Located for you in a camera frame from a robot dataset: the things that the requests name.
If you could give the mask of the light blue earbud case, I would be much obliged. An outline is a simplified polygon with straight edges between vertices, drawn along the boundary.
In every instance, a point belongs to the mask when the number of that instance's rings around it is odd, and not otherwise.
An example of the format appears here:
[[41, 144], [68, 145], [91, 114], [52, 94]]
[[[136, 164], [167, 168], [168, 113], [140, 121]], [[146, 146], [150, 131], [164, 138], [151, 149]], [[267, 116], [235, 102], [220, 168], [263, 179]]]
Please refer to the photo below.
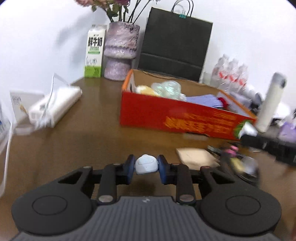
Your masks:
[[137, 175], [143, 175], [158, 171], [159, 164], [156, 157], [144, 154], [135, 161], [134, 167]]

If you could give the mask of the red fabric rose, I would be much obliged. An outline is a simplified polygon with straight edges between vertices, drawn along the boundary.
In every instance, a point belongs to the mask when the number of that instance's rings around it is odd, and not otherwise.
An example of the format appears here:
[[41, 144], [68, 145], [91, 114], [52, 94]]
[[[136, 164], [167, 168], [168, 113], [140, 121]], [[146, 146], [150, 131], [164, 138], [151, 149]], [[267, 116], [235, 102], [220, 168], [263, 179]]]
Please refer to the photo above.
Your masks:
[[221, 102], [222, 104], [222, 109], [224, 110], [228, 110], [229, 108], [229, 103], [223, 98], [223, 97], [218, 97], [218, 100]]

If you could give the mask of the clear plastic bag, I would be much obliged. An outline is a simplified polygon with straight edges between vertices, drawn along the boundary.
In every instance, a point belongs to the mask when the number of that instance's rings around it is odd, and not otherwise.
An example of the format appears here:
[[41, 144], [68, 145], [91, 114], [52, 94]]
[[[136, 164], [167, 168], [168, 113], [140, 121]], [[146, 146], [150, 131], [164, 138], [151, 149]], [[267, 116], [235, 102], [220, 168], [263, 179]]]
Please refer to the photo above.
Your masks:
[[151, 88], [161, 97], [186, 101], [186, 96], [182, 94], [182, 87], [176, 81], [171, 80], [162, 83], [153, 83]]

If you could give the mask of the yellow white plush dog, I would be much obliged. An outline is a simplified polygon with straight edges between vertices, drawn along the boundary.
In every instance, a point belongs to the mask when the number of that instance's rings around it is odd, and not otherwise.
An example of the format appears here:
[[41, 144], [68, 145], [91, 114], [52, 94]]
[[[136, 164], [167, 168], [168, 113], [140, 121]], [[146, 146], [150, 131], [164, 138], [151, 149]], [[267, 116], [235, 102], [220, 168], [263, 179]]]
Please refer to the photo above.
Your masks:
[[136, 87], [135, 91], [137, 94], [149, 95], [149, 96], [160, 96], [151, 87], [146, 86], [146, 85], [138, 85]]

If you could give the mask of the purple tissue pack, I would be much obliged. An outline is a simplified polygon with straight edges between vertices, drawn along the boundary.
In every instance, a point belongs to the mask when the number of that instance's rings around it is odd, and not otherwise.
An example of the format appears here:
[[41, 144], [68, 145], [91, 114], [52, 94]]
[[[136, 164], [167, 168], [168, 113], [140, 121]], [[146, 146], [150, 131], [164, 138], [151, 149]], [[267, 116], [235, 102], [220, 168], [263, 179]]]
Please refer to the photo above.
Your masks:
[[295, 118], [292, 115], [280, 121], [278, 138], [282, 141], [295, 142]]

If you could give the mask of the brown flat card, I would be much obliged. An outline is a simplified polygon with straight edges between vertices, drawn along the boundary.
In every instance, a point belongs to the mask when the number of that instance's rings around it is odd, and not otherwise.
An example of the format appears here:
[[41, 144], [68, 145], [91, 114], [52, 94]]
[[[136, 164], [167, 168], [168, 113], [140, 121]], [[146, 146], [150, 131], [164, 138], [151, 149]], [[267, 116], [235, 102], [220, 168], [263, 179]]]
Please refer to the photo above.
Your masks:
[[220, 166], [218, 160], [205, 149], [178, 148], [176, 153], [180, 162], [191, 170], [200, 170], [202, 166]]

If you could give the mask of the white paper stack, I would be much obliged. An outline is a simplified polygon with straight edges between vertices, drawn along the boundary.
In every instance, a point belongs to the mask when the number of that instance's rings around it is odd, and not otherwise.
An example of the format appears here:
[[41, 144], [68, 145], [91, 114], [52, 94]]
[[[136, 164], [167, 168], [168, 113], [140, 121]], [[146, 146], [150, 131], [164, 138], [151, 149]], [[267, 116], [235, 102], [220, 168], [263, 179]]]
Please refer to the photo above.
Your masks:
[[281, 101], [275, 110], [273, 118], [282, 120], [287, 116], [289, 116], [291, 113], [292, 113], [291, 107], [288, 104]]

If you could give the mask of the small lavender tin box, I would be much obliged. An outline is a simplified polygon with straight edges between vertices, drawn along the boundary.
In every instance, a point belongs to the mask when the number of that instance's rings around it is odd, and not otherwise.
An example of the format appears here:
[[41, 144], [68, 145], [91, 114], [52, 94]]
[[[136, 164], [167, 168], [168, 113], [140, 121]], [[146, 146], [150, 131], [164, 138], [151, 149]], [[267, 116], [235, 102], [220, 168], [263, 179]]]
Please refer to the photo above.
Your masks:
[[248, 109], [258, 109], [262, 105], [261, 95], [254, 91], [230, 92], [230, 95]]

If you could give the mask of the white thermos bottle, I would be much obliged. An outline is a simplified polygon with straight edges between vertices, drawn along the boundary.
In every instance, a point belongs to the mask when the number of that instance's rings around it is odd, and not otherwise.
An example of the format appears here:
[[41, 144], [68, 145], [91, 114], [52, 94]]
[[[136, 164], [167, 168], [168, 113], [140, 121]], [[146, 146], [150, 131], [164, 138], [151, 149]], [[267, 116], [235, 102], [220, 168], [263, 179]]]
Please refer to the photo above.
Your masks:
[[265, 100], [260, 107], [255, 123], [255, 128], [259, 132], [265, 133], [268, 130], [286, 85], [287, 78], [285, 75], [279, 72], [273, 74]]

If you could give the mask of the red orange cardboard box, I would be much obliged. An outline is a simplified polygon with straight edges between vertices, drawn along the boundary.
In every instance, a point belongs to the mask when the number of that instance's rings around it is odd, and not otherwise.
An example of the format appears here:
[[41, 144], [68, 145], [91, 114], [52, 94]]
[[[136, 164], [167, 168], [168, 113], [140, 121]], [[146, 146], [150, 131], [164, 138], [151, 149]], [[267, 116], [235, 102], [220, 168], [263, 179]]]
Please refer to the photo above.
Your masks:
[[177, 133], [196, 133], [212, 138], [237, 140], [246, 122], [254, 124], [256, 116], [232, 96], [208, 85], [177, 79], [186, 96], [212, 94], [227, 104], [218, 109], [181, 100], [138, 94], [139, 85], [151, 86], [166, 78], [132, 69], [121, 88], [120, 124]]

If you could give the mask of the water bottle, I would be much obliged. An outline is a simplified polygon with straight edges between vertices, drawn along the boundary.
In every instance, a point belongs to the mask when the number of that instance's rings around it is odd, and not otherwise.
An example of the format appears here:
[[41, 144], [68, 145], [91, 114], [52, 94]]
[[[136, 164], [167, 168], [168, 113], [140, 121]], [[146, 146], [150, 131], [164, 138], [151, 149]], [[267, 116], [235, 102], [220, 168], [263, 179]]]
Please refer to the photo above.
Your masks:
[[242, 88], [245, 87], [249, 73], [248, 73], [248, 66], [243, 64], [239, 67], [238, 72], [237, 72], [237, 79], [236, 79], [236, 84], [234, 91], [239, 92]]
[[217, 64], [213, 68], [210, 81], [212, 87], [218, 88], [221, 85], [221, 82], [227, 77], [228, 64], [229, 56], [223, 54], [223, 56], [219, 58]]
[[231, 89], [231, 86], [238, 78], [238, 63], [239, 61], [235, 58], [228, 63], [224, 82], [224, 91], [226, 92]]

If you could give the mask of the water bottle middle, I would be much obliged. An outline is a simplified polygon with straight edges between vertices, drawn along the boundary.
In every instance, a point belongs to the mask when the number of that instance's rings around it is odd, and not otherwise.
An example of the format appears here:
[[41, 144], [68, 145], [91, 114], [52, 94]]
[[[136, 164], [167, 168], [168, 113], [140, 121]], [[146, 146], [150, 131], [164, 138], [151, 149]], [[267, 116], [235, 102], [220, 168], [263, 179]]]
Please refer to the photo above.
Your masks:
[[235, 58], [228, 63], [224, 82], [224, 91], [226, 92], [231, 89], [231, 86], [238, 78], [238, 63], [239, 61]]

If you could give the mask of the black paper shopping bag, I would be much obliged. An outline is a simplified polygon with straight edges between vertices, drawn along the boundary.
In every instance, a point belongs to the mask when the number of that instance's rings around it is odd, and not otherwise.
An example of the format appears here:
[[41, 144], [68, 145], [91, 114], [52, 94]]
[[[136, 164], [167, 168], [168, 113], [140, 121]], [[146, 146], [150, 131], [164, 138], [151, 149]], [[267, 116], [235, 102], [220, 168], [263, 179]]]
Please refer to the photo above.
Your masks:
[[182, 14], [152, 8], [147, 19], [138, 69], [198, 82], [213, 24], [192, 17], [194, 2]]

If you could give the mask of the green white milk carton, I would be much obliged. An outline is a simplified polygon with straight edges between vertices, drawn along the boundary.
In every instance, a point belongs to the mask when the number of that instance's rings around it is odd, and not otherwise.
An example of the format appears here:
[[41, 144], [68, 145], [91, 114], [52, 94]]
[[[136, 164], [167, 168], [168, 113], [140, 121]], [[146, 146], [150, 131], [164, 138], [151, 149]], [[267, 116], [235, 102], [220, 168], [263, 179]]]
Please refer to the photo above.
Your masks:
[[100, 78], [107, 25], [92, 25], [88, 31], [84, 77]]

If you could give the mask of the dried pink flower bouquet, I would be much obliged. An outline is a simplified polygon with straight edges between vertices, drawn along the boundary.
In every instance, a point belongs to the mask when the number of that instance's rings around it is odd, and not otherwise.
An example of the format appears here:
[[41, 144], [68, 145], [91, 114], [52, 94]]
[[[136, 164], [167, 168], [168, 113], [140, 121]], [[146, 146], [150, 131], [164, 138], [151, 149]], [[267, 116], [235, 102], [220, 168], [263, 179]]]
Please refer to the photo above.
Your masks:
[[152, 0], [145, 1], [145, 5], [142, 7], [138, 15], [135, 14], [136, 10], [142, 4], [141, 0], [136, 1], [131, 12], [129, 11], [129, 0], [76, 0], [75, 2], [84, 8], [90, 8], [93, 12], [98, 9], [102, 9], [106, 13], [111, 23], [115, 22], [114, 18], [117, 18], [118, 22], [135, 24], [142, 12], [152, 2]]

